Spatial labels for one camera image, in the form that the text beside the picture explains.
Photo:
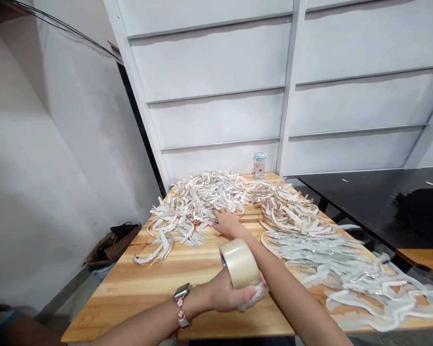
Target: table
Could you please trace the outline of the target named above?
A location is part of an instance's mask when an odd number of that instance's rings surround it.
[[[250,175],[244,177],[253,180]],[[279,176],[274,173],[265,175],[265,180],[276,182],[279,179]],[[258,223],[260,215],[260,209],[249,205],[246,206],[245,215],[240,219],[241,223],[258,238],[263,233]],[[144,229],[150,222],[151,219],[144,225]],[[350,236],[345,231],[340,231],[345,236]],[[121,321],[170,299],[180,285],[186,282],[199,284],[210,280],[222,268],[218,246],[227,242],[228,239],[214,232],[202,247],[191,248],[175,244],[165,261],[153,266],[141,267],[133,262],[133,255],[141,253],[143,256],[151,253],[155,249],[149,245],[151,241],[152,238],[145,230],[138,234],[64,333],[63,342],[94,340]],[[365,248],[362,248],[361,255],[373,257]],[[324,305],[326,296],[322,289],[322,286],[314,286],[310,292]],[[427,304],[424,297],[419,298],[420,304]],[[334,313],[343,314],[356,310],[364,312],[360,308],[342,306]],[[433,319],[408,317],[402,325],[402,329],[426,328],[433,328]],[[362,327],[355,331],[371,330],[370,327]],[[271,296],[266,295],[245,313],[238,311],[206,312],[195,318],[190,328],[179,330],[175,337],[189,340],[294,334],[294,330]]]
[[[348,217],[402,259],[433,271],[433,244],[396,220],[393,203],[398,193],[433,188],[426,183],[433,183],[433,168],[308,174],[298,179],[321,196],[320,210],[331,203],[340,211],[335,222]]]

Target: wrist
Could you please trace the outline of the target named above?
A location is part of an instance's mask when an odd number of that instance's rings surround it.
[[[247,228],[245,228],[241,224],[238,224],[231,230],[230,236],[233,237],[234,239],[237,239],[237,238],[244,238],[247,236],[247,234],[251,235],[250,232],[247,230]]]
[[[206,284],[200,284],[193,287],[184,298],[183,310],[188,320],[212,309],[209,291]]]

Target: pile of plastic scraps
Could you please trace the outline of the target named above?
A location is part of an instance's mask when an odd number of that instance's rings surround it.
[[[302,281],[307,288],[319,284],[326,287],[326,308],[342,328],[369,325],[386,332],[398,328],[407,316],[433,318],[432,286],[387,270],[383,262],[389,258],[363,256],[360,242],[336,233],[338,226],[319,217],[312,201],[279,183],[255,183],[251,192],[253,204],[263,214],[263,245],[285,259],[286,266],[295,266],[297,272],[308,274]],[[266,235],[274,246],[266,242]],[[419,296],[425,296],[428,304],[418,302]],[[367,312],[334,315],[341,304]]]
[[[151,209],[156,218],[149,224],[147,232],[156,237],[153,244],[159,248],[146,259],[135,255],[138,264],[150,263],[158,252],[168,252],[164,234],[173,234],[173,240],[190,246],[204,244],[207,234],[203,231],[211,225],[215,216],[213,209],[228,208],[240,216],[245,213],[247,181],[233,171],[202,172],[177,182],[175,195],[166,202],[159,198],[160,205]]]

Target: white wall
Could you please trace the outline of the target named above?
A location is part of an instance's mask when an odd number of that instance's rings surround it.
[[[101,2],[34,5],[114,41]],[[0,302],[36,313],[159,189],[114,59],[33,17],[0,34]]]
[[[40,310],[110,225],[0,37],[0,302]]]
[[[34,6],[106,48],[114,41],[100,1]],[[159,190],[115,60],[33,17],[5,22],[0,33],[112,222],[145,222]]]
[[[171,183],[400,168],[433,113],[433,0],[104,2]]]

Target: hand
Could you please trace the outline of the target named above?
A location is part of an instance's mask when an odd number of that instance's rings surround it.
[[[235,290],[232,287],[231,278],[226,267],[203,286],[212,309],[216,311],[233,310],[239,305],[249,302],[256,293],[255,286]]]
[[[224,235],[230,235],[236,238],[236,232],[240,229],[245,229],[245,227],[239,223],[236,214],[231,213],[228,208],[213,210],[212,213],[218,220],[218,223],[214,223],[212,227]]]

